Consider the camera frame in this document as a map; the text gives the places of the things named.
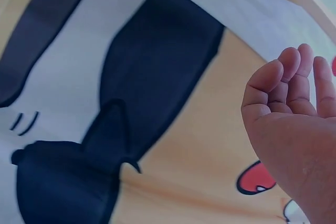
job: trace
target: finger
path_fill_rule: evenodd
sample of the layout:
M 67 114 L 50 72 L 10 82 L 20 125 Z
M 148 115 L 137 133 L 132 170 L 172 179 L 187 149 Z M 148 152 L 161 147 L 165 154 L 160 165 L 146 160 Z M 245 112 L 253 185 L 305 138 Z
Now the finger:
M 270 92 L 268 106 L 272 112 L 292 113 L 286 105 L 288 82 L 295 75 L 300 66 L 300 53 L 296 48 L 287 48 L 279 56 L 283 65 L 283 76 L 279 84 Z
M 331 68 L 322 57 L 314 59 L 317 113 L 322 118 L 336 116 L 336 91 L 332 83 Z
M 296 74 L 288 83 L 287 105 L 294 114 L 317 115 L 310 103 L 310 88 L 308 75 L 314 60 L 313 50 L 307 44 L 299 46 L 301 61 Z
M 281 62 L 274 60 L 259 68 L 247 82 L 241 105 L 247 131 L 256 120 L 271 113 L 267 106 L 268 93 L 279 84 L 283 72 Z

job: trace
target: cartoon print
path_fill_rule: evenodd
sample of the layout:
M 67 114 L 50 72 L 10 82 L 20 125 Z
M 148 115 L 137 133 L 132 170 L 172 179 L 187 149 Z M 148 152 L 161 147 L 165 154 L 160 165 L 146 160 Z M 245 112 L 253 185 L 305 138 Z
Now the cartoon print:
M 257 161 L 241 173 L 237 180 L 237 189 L 245 195 L 260 194 L 275 187 L 276 182 L 266 170 L 265 166 Z
M 180 112 L 223 31 L 190 0 L 82 0 L 17 100 L 1 109 L 18 112 L 8 131 L 23 139 L 12 163 L 26 224 L 107 223 L 121 164 L 140 171 L 138 160 Z
M 308 224 L 310 223 L 302 209 L 294 200 L 289 201 L 285 208 L 283 216 L 287 223 Z
M 51 4 L 51 10 L 55 8 L 53 2 L 46 1 Z M 44 27 L 49 26 L 38 24 L 41 30 L 32 35 L 32 41 L 37 41 L 34 38 L 39 35 L 47 37 L 42 40 L 46 44 L 26 43 L 22 36 L 26 36 L 25 31 L 29 26 L 34 27 L 32 20 L 36 19 L 35 16 L 39 17 L 40 12 L 43 15 L 43 3 L 46 1 L 35 0 L 28 6 L 23 21 L 19 22 L 17 32 L 10 39 L 4 61 L 0 61 L 0 68 L 5 69 L 2 74 L 11 76 L 11 79 L 18 78 L 13 85 L 16 87 L 14 91 L 8 85 L 10 82 L 2 83 L 2 93 L 6 94 L 3 96 L 6 98 L 3 100 L 4 106 L 22 90 L 9 108 L 0 111 L 7 114 L 8 111 L 11 112 L 12 116 L 6 117 L 11 121 L 6 124 L 4 122 L 3 126 L 7 125 L 8 130 L 21 135 L 21 145 L 13 146 L 13 150 L 36 139 L 79 142 L 83 138 L 86 129 L 99 112 L 100 75 L 111 38 L 143 2 L 81 0 L 61 31 L 58 25 L 46 34 Z M 68 8 L 73 7 L 65 5 L 65 10 L 62 10 L 63 5 L 56 6 L 60 11 L 54 12 L 55 16 L 60 12 L 68 15 Z M 58 32 L 55 28 L 59 33 L 53 39 L 55 32 Z M 32 52 L 29 57 L 24 55 L 26 60 L 17 59 L 23 56 L 20 44 L 25 44 L 25 51 Z M 12 69 L 15 72 L 21 71 L 22 74 L 15 76 L 12 72 L 8 73 Z

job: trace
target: skin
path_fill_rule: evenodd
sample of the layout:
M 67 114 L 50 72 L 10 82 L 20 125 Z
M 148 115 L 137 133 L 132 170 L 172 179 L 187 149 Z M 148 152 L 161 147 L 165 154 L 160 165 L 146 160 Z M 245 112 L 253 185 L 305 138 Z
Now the skin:
M 314 72 L 317 109 L 309 101 Z M 312 224 L 336 219 L 336 91 L 331 68 L 310 46 L 285 49 L 246 85 L 242 116 L 250 142 L 278 185 Z

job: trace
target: fabric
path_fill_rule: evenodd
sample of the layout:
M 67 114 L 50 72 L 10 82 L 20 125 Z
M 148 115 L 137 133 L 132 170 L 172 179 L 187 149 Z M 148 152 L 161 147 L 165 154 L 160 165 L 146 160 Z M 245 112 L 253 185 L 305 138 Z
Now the fabric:
M 332 59 L 290 0 L 0 0 L 0 28 L 1 222 L 307 223 L 239 111 L 258 54 Z

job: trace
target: red shape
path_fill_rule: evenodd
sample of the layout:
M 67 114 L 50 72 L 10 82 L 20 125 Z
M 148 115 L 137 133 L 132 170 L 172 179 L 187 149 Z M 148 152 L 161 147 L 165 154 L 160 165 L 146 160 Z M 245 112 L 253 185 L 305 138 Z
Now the red shape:
M 336 76 L 336 57 L 332 60 L 331 69 L 333 75 Z
M 246 195 L 262 193 L 272 189 L 275 185 L 275 180 L 260 161 L 247 168 L 237 181 L 238 190 Z

